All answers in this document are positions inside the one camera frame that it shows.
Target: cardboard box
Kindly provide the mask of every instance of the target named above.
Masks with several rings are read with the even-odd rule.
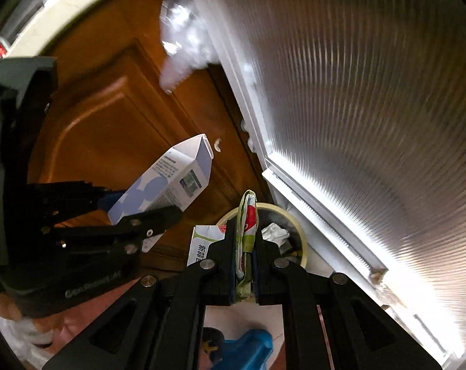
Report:
[[[173,205],[184,211],[209,184],[213,158],[205,134],[173,146],[108,211],[111,223],[117,224],[124,216]],[[151,237],[152,245],[159,237]],[[149,243],[144,245],[148,251]]]
[[[225,238],[226,225],[196,225],[190,242],[189,260],[187,266],[207,257],[211,243]]]

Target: blue object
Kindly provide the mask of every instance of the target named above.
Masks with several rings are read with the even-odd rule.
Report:
[[[237,341],[225,341],[223,360],[213,370],[265,370],[272,352],[271,334],[265,330],[250,330]]]

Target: wooden door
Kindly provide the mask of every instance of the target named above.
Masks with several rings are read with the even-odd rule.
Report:
[[[158,17],[162,0],[105,0],[46,52],[57,58],[59,88],[31,157],[30,182],[86,180],[128,188],[168,148],[196,134],[215,151],[209,186],[149,254],[146,266],[184,268],[195,224],[215,224],[246,189],[264,201],[264,185],[215,83],[195,72],[175,93],[159,86],[166,54]],[[68,225],[109,224],[94,212]]]

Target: trash can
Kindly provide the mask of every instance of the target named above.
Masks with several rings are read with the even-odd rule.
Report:
[[[259,228],[261,230],[274,222],[290,233],[289,240],[297,252],[300,265],[305,268],[308,257],[306,237],[299,222],[286,210],[269,203],[257,203],[257,212],[259,213]],[[237,213],[238,207],[226,213],[216,225],[225,225],[226,222],[235,217]]]

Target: silver bolt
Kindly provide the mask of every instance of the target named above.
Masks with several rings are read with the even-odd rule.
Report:
[[[141,279],[141,285],[144,288],[149,288],[150,286],[153,286],[157,282],[157,279],[153,277],[152,275],[146,275],[142,277]]]
[[[338,285],[344,285],[348,282],[348,277],[343,273],[334,273],[331,278]]]
[[[125,253],[127,254],[134,254],[136,251],[138,251],[138,248],[133,243],[125,246]]]
[[[289,260],[285,259],[284,257],[279,257],[274,261],[274,265],[277,268],[286,268],[290,264]]]
[[[200,262],[200,267],[203,268],[204,270],[210,270],[211,268],[214,268],[216,263],[214,260],[211,260],[210,258],[205,258],[203,261]]]

